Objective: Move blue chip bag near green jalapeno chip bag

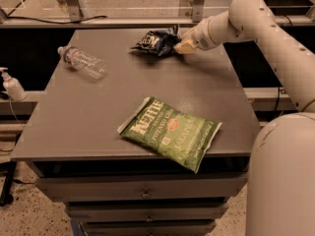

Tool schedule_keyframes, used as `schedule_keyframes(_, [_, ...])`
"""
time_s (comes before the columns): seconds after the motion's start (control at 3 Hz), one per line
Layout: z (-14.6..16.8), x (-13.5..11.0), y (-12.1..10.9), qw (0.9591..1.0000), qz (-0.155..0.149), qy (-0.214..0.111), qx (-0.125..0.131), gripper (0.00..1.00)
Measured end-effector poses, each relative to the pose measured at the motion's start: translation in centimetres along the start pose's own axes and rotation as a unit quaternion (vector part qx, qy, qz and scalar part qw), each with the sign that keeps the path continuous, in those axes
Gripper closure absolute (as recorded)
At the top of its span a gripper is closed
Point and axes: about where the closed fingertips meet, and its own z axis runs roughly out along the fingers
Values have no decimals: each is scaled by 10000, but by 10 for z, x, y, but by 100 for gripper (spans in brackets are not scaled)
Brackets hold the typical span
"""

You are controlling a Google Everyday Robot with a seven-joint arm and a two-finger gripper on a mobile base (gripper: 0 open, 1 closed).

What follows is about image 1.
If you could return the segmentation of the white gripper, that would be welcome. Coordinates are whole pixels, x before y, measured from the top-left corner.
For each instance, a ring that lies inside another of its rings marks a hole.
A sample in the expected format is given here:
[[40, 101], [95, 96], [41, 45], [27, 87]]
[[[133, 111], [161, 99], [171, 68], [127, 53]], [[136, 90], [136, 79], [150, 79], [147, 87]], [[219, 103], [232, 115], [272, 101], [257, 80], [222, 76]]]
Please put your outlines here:
[[178, 54], [192, 54], [196, 49], [210, 50], [216, 48], [217, 45], [212, 41], [209, 32], [210, 21], [210, 18], [206, 18], [198, 25], [185, 31], [181, 35], [182, 41], [174, 46], [174, 50]]

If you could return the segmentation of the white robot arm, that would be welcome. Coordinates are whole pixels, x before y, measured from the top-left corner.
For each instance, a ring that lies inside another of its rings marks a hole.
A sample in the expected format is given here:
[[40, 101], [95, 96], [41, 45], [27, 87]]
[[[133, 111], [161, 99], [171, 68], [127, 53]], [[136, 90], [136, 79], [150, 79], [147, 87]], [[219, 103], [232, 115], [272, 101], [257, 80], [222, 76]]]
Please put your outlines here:
[[246, 236], [315, 236], [315, 55], [280, 28], [264, 0], [232, 0], [181, 36], [179, 54], [252, 40], [297, 111], [269, 122], [251, 151]]

